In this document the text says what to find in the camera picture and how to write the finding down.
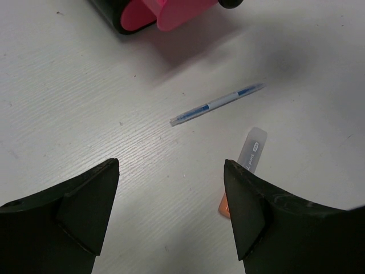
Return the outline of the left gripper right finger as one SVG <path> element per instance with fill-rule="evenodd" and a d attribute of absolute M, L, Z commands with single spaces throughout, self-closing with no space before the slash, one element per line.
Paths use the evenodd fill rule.
<path fill-rule="evenodd" d="M 224 185 L 246 273 L 364 272 L 364 207 L 311 202 L 233 160 L 225 162 Z"/>

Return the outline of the pink drawer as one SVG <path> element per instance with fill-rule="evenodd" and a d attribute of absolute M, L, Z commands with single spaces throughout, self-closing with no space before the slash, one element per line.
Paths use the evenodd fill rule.
<path fill-rule="evenodd" d="M 220 4 L 225 9 L 238 7 L 243 0 L 144 0 L 143 3 L 156 16 L 157 27 L 161 31 L 170 31 L 195 18 L 207 9 Z"/>
<path fill-rule="evenodd" d="M 120 24 L 127 33 L 135 33 L 156 22 L 156 16 L 142 0 L 128 1 L 120 16 Z"/>

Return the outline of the blue pen refill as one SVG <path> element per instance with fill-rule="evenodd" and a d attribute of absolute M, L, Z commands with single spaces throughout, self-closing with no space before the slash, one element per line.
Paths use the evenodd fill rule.
<path fill-rule="evenodd" d="M 183 124 L 189 120 L 192 120 L 198 116 L 201 116 L 207 112 L 213 111 L 217 108 L 220 108 L 226 104 L 229 104 L 231 102 L 234 102 L 235 100 L 238 100 L 240 98 L 243 98 L 245 96 L 248 96 L 256 91 L 259 91 L 265 87 L 265 84 L 263 83 L 256 83 L 250 86 L 247 86 L 243 88 L 242 90 L 232 92 L 230 94 L 227 94 L 225 96 L 222 96 L 218 99 L 215 99 L 213 101 L 210 101 L 208 103 L 205 103 L 201 106 L 198 106 L 196 108 L 193 108 L 189 111 L 186 111 L 170 120 L 170 125 L 172 127 Z"/>

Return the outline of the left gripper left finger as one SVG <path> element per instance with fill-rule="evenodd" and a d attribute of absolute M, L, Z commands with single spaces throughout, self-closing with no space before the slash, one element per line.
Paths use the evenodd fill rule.
<path fill-rule="evenodd" d="M 119 161 L 1 206 L 1 273 L 91 273 L 101 254 Z"/>

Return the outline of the black drawer cabinet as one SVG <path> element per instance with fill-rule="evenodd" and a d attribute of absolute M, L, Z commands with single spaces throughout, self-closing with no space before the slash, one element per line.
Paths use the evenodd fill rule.
<path fill-rule="evenodd" d="M 126 6 L 130 0 L 121 0 L 121 1 L 109 1 L 109 0 L 94 0 L 90 1 L 90 4 L 93 5 L 95 9 L 99 12 L 100 15 L 104 17 L 104 19 L 119 33 L 123 35 L 130 35 L 134 33 L 127 33 L 120 24 L 120 16 L 123 8 Z"/>

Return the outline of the orange clear lead case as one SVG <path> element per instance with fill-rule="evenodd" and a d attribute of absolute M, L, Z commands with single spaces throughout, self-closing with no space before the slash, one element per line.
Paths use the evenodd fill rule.
<path fill-rule="evenodd" d="M 266 139 L 267 132 L 260 128 L 254 127 L 251 129 L 245 140 L 245 144 L 242 148 L 237 163 L 252 174 L 257 168 Z M 231 192 L 231 195 L 228 199 L 226 193 L 224 193 L 218 208 L 219 213 L 229 220 L 231 219 L 229 211 L 230 204 L 236 207 L 233 216 L 237 220 L 239 216 L 249 217 L 249 211 L 251 209 L 254 211 L 259 211 L 260 208 L 260 200 L 255 200 L 254 195 L 251 192 L 243 192 L 243 189 L 238 191 L 238 188 L 236 189 L 235 193 Z"/>

